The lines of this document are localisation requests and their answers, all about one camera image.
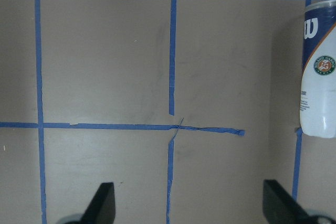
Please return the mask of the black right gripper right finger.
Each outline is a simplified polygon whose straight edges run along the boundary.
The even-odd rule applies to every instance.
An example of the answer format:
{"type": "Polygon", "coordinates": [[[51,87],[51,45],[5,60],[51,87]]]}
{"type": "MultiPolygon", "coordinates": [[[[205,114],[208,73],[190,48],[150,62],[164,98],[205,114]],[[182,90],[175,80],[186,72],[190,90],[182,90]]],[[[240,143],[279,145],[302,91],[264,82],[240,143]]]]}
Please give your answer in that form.
{"type": "Polygon", "coordinates": [[[263,214],[268,223],[304,223],[309,215],[274,179],[263,181],[263,214]]]}

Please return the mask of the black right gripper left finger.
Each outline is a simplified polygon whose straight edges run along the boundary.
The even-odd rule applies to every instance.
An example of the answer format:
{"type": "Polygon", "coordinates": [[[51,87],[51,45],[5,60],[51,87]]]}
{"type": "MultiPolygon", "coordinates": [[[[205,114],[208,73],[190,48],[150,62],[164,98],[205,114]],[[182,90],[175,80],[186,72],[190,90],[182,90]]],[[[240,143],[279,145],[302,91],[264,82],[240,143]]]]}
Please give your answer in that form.
{"type": "Polygon", "coordinates": [[[113,182],[100,184],[79,223],[114,223],[115,203],[113,182]]]}

